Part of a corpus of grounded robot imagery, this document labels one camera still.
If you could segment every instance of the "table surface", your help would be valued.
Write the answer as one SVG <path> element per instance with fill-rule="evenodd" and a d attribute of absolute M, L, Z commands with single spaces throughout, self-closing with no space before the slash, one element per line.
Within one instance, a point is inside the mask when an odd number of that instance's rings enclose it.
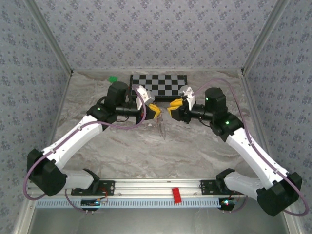
<path fill-rule="evenodd" d="M 61 112 L 55 140 L 73 128 L 86 111 L 105 96 L 110 86 L 109 76 L 129 83 L 130 75 L 138 72 L 73 73 L 64 106 Z M 246 103 L 241 80 L 236 74 L 218 71 L 158 71 L 139 74 L 187 75 L 188 84 L 197 90 L 212 78 L 224 78 L 234 88 L 244 117 L 253 137 L 254 127 Z M 238 110 L 229 88 L 216 82 L 227 97 L 229 111 L 238 115 Z M 204 103 L 204 91 L 196 97 Z M 68 161 L 65 168 L 81 170 L 88 168 L 101 178 L 212 178 L 227 168 L 243 175 L 254 176 L 253 171 L 239 154 L 215 136 L 211 129 L 194 119 L 190 124 L 170 118 L 166 111 L 169 103 L 156 103 L 163 111 L 166 139 L 160 135 L 154 120 L 145 121 L 138 128 L 122 130 L 108 128 L 90 140 Z M 123 126 L 135 124 L 131 117 Z"/>

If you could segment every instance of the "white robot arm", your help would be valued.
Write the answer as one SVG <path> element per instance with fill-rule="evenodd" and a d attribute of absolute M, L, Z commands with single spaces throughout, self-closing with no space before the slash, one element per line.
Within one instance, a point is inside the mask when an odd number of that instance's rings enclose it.
<path fill-rule="evenodd" d="M 144 103 L 139 98 L 136 99 L 136 102 L 126 102 L 128 85 L 123 82 L 114 82 L 109 87 L 107 96 L 92 106 L 87 111 L 87 115 L 73 129 L 41 152 L 34 149 L 28 154 L 28 170 L 38 159 L 48 154 L 34 168 L 29 179 L 48 196 L 57 194 L 61 189 L 96 189 L 95 182 L 99 178 L 94 173 L 87 169 L 81 171 L 65 170 L 64 166 L 84 144 L 103 132 L 109 124 L 117 120 L 118 116 L 133 116 L 139 123 L 143 116 L 143 105 L 146 108 L 146 120 L 153 119 L 160 114 L 160 110 L 152 104 L 155 97 L 151 92 L 142 86 L 139 86 L 137 91 Z"/>
<path fill-rule="evenodd" d="M 170 116 L 186 123 L 189 123 L 192 118 L 200 121 L 208 120 L 210 125 L 207 126 L 213 133 L 235 149 L 258 176 L 258 178 L 249 178 L 233 169 L 226 169 L 216 176 L 216 183 L 221 193 L 226 191 L 243 193 L 257 200 L 261 208 L 272 216 L 298 200 L 297 192 L 281 175 L 289 179 L 298 189 L 301 188 L 302 178 L 296 172 L 290 174 L 275 162 L 252 137 L 249 142 L 243 123 L 228 112 L 226 97 L 220 88 L 209 88 L 205 91 L 205 105 L 196 104 L 193 93 L 186 93 L 185 90 L 190 89 L 187 86 L 183 87 L 181 93 L 185 95 L 182 99 L 177 99 L 170 104 L 168 108 Z M 253 146 L 276 168 L 276 171 L 258 155 Z"/>

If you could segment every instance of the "red object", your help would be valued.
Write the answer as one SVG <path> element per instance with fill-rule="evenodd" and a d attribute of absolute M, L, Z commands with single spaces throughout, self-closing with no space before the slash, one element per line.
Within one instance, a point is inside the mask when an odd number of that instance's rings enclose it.
<path fill-rule="evenodd" d="M 172 189 L 172 193 L 174 194 L 175 203 L 182 202 L 179 188 Z"/>

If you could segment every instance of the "purple cable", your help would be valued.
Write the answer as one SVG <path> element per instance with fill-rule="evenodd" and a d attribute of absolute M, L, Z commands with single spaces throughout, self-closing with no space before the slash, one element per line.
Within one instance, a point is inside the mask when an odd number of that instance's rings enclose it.
<path fill-rule="evenodd" d="M 88 211 L 84 211 L 83 209 L 81 208 L 78 208 L 77 206 L 75 206 L 73 204 L 73 202 L 69 199 L 68 195 L 67 195 L 67 189 L 65 189 L 65 197 L 66 197 L 66 200 L 69 202 L 69 204 L 77 211 L 79 212 L 82 212 L 82 213 L 88 213 Z"/>
<path fill-rule="evenodd" d="M 137 85 L 133 86 L 135 89 L 135 92 L 138 96 L 138 98 L 141 100 L 142 103 L 144 103 L 144 100 L 143 100 L 143 97 L 141 96 L 141 94 L 137 91 Z M 114 124 L 110 124 L 110 123 L 106 123 L 106 122 L 102 122 L 102 121 L 92 121 L 92 122 L 89 122 L 89 123 L 85 123 L 83 125 L 81 125 L 81 129 L 88 126 L 88 125 L 91 125 L 91 124 L 95 124 L 95 123 L 98 123 L 98 124 L 103 124 L 103 125 L 107 125 L 109 127 L 114 127 L 114 128 L 119 128 L 119 129 L 125 129 L 125 130 L 129 130 L 129 129 L 133 129 L 133 128 L 136 128 L 138 127 L 139 125 L 141 125 L 143 123 L 143 121 L 145 120 L 146 118 L 146 106 L 145 105 L 142 105 L 143 106 L 143 117 L 142 117 L 142 120 L 135 124 L 135 125 L 132 125 L 132 126 L 129 126 L 129 127 L 124 127 L 124 126 L 119 126 L 119 125 L 114 125 Z M 65 144 L 73 135 L 75 135 L 77 132 L 79 132 L 80 130 L 79 129 L 76 129 L 74 130 L 68 137 L 66 137 L 59 145 L 57 145 L 53 150 L 57 150 L 58 148 L 60 148 L 63 144 Z M 31 197 L 28 192 L 27 192 L 27 181 L 29 179 L 29 176 L 30 174 L 33 172 L 34 168 L 37 167 L 37 165 L 39 163 L 41 163 L 45 158 L 47 158 L 50 154 L 52 154 L 52 151 L 48 152 L 47 154 L 43 155 L 41 158 L 39 158 L 32 166 L 31 168 L 29 169 L 29 171 L 27 172 L 26 174 L 26 177 L 24 179 L 24 183 L 23 183 L 23 192 L 24 192 L 24 195 L 27 199 L 29 200 L 32 200 L 32 201 L 35 201 L 35 200 L 39 200 L 41 198 L 43 198 L 45 196 L 45 194 L 42 194 L 38 197 Z"/>
<path fill-rule="evenodd" d="M 239 106 L 239 102 L 238 102 L 238 99 L 237 99 L 237 96 L 235 94 L 235 91 L 233 90 L 231 84 L 223 79 L 223 78 L 214 78 L 214 79 L 211 79 L 210 81 L 208 81 L 207 83 L 205 83 L 203 86 L 201 86 L 196 92 L 193 93 L 193 96 L 198 94 L 202 89 L 204 89 L 207 85 L 209 85 L 210 83 L 214 82 L 214 81 L 222 81 L 222 82 L 225 82 L 228 87 L 230 88 L 231 92 L 232 92 L 232 95 L 234 97 L 234 100 L 236 102 L 236 105 L 237 105 L 237 108 L 238 108 L 238 112 L 240 114 L 240 117 L 242 118 L 242 122 L 244 124 L 244 128 L 245 128 L 245 132 L 246 132 L 246 136 L 247 136 L 247 139 L 248 139 L 248 142 L 250 143 L 250 145 L 252 146 L 252 148 L 254 149 L 254 151 L 259 155 L 259 157 L 269 166 L 272 168 L 272 170 L 274 170 L 279 176 L 281 176 L 297 193 L 298 195 L 301 197 L 304 205 L 305 205 L 305 211 L 303 213 L 300 213 L 300 214 L 296 214 L 296 213 L 293 213 L 293 212 L 290 212 L 290 211 L 286 211 L 284 210 L 285 213 L 287 214 L 290 214 L 290 215 L 294 215 L 294 216 L 299 216 L 299 217 L 302 217 L 302 216 L 305 216 L 309 213 L 310 211 L 310 208 L 309 208 L 309 205 L 308 205 L 308 201 L 305 199 L 303 193 L 287 178 L 285 177 L 281 172 L 279 172 L 272 164 L 270 164 L 269 161 L 267 161 L 267 159 L 258 151 L 258 149 L 254 146 L 254 144 L 252 144 L 252 140 L 250 138 L 250 134 L 249 134 L 249 131 L 247 129 L 247 124 L 246 124 L 246 121 L 244 119 L 244 116 L 243 116 L 243 113 L 240 109 L 240 106 Z"/>

